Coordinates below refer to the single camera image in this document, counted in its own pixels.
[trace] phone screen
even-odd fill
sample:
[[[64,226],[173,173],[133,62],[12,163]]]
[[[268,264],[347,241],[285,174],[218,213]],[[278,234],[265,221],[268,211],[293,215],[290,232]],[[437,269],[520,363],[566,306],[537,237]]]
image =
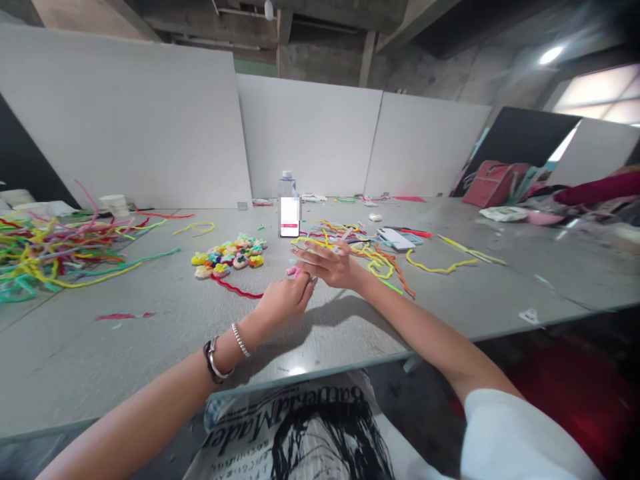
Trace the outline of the phone screen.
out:
[[[300,197],[280,197],[280,236],[300,234]]]

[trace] left hand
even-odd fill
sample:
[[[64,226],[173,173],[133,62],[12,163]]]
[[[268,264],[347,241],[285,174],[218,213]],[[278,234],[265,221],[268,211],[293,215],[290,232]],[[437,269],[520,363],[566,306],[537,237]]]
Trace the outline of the left hand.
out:
[[[305,272],[295,280],[270,283],[258,306],[244,320],[251,328],[260,330],[261,341],[276,336],[304,314],[316,283],[317,279],[309,281]]]

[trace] water bottle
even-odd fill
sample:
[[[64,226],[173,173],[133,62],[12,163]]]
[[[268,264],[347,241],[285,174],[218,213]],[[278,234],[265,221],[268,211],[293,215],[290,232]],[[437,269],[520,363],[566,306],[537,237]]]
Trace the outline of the water bottle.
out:
[[[280,179],[280,194],[283,197],[297,197],[295,191],[295,179],[291,170],[282,170],[282,178]]]

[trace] white phone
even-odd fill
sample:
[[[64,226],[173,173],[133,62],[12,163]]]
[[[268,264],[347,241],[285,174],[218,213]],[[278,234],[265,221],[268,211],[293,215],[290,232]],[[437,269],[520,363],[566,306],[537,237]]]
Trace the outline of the white phone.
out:
[[[281,237],[298,237],[300,235],[301,206],[300,197],[280,197]]]
[[[412,242],[404,238],[394,229],[382,228],[378,229],[378,233],[382,238],[384,238],[384,240],[391,243],[394,250],[405,251],[415,248],[415,245]]]

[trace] light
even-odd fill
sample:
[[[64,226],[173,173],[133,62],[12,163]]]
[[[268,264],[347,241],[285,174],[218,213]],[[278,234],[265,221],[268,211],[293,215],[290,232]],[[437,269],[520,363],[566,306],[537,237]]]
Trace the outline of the light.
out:
[[[540,57],[540,65],[546,65],[558,58],[558,55],[564,50],[564,47],[554,47],[548,52],[546,52],[542,57]]]
[[[271,0],[265,2],[265,18],[269,21],[273,20],[273,4]]]

